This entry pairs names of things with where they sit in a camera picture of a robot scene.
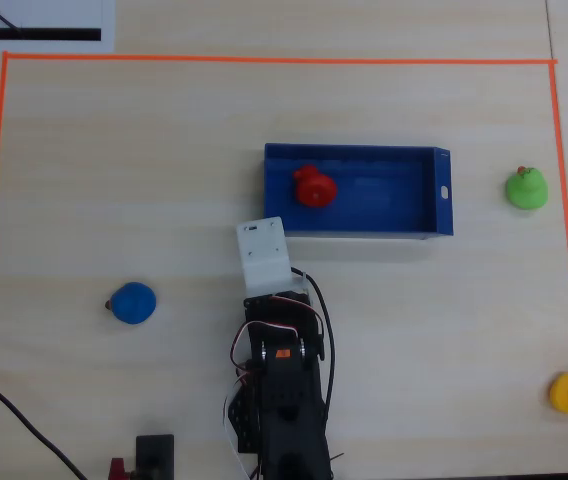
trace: wooden table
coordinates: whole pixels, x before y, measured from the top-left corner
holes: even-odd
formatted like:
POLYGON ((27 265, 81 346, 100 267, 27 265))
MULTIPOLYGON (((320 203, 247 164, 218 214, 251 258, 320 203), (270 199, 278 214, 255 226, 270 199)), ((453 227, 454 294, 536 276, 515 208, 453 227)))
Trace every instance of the wooden table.
MULTIPOLYGON (((118 52, 550 56, 541 1, 210 3, 118 4, 118 52)), ((550 7, 564 107, 568 8, 550 7)), ((0 390, 89 478, 164 432, 176 478, 241 478, 219 412, 242 318, 233 225, 261 215, 263 144, 436 145, 453 156, 454 237, 289 242, 335 328, 335 476, 568 471, 568 418, 546 403, 568 370, 551 93, 544 64, 11 60, 0 390), (534 214, 503 198, 520 164, 549 182, 534 214), (131 279, 159 299, 133 328, 102 307, 131 279)), ((0 479, 16 477, 72 478, 0 404, 0 479)))

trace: blue tray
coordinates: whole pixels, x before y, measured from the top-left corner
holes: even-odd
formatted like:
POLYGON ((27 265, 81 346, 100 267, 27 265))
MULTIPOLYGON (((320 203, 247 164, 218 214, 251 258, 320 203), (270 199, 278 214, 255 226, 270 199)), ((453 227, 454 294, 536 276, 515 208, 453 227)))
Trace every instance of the blue tray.
POLYGON ((426 238, 453 235, 451 157, 435 147, 269 143, 264 217, 287 234, 426 238), (293 174, 314 165, 337 184, 335 200, 310 208, 295 196, 293 174))

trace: blue toy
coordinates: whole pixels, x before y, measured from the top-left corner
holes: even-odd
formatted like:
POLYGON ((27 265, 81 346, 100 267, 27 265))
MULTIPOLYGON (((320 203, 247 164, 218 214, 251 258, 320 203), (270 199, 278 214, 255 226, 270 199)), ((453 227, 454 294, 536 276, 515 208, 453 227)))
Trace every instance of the blue toy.
POLYGON ((118 320, 137 325, 151 316, 155 305, 153 290, 143 283, 130 282, 117 290, 105 306, 118 320))
POLYGON ((267 144, 264 217, 281 217, 287 234, 453 235, 450 152, 435 147, 267 144), (301 180, 309 182, 306 172, 313 173, 312 183, 301 185, 301 180))

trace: green duck toy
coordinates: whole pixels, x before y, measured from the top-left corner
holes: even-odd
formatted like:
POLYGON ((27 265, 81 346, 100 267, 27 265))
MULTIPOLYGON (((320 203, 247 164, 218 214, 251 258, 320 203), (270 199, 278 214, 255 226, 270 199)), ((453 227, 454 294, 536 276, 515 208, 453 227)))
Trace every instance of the green duck toy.
POLYGON ((506 197, 516 207, 534 210, 548 200, 548 185, 537 168, 520 167, 506 182, 506 197))

